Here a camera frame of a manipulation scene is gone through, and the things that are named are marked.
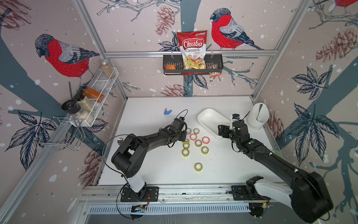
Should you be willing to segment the yellow tape roll front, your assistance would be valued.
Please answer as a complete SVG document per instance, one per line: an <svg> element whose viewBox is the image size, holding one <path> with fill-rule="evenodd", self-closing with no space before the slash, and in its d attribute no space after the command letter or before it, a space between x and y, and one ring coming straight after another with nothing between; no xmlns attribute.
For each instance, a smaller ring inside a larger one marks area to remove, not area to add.
<svg viewBox="0 0 358 224"><path fill-rule="evenodd" d="M202 171L202 169L203 169L203 166L202 166L202 164L201 163L196 163L195 165L194 165L194 168L195 168L195 170L197 171L197 172L201 172Z"/></svg>

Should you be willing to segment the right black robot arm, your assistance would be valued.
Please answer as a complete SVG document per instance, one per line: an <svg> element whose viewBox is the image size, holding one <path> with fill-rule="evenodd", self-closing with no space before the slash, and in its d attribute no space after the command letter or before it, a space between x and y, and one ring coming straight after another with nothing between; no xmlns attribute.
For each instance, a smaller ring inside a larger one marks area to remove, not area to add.
<svg viewBox="0 0 358 224"><path fill-rule="evenodd" d="M232 187L234 200L247 197L254 199L274 199L290 207L303 221L314 223L333 209L333 202L323 177L316 173L308 173L288 163L272 153L263 143L249 135L248 126L238 114L233 114L230 126L219 125L218 135L231 140L231 146L267 167L280 177L287 186L276 184L254 176L246 181L245 186L236 190Z"/></svg>

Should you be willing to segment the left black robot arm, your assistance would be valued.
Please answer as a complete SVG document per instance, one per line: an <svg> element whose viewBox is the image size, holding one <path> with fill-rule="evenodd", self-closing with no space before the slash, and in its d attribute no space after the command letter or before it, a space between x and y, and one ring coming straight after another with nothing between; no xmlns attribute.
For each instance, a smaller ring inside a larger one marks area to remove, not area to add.
<svg viewBox="0 0 358 224"><path fill-rule="evenodd" d="M184 117L175 118L172 124L161 128L154 134L146 136L128 135L111 158L112 164L121 171L131 191L142 195L146 182L139 170L146 154L161 146L173 147L178 141L184 142L187 135L187 124Z"/></svg>

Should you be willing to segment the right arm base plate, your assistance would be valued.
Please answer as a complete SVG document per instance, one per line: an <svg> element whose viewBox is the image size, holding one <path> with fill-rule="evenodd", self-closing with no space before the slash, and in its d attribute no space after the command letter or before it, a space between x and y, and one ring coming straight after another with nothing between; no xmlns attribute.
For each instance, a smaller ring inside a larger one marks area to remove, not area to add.
<svg viewBox="0 0 358 224"><path fill-rule="evenodd" d="M253 190L248 190L246 185L233 185L231 186L230 191L228 192L233 196L235 201L270 201L271 198L260 196L258 193Z"/></svg>

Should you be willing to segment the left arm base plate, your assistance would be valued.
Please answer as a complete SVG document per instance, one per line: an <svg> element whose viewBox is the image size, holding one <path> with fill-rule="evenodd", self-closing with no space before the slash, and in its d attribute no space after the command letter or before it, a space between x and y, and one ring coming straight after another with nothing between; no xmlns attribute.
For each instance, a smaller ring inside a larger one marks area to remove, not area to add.
<svg viewBox="0 0 358 224"><path fill-rule="evenodd" d="M144 187L138 193L130 187L124 187L121 193L120 202L157 202L159 187Z"/></svg>

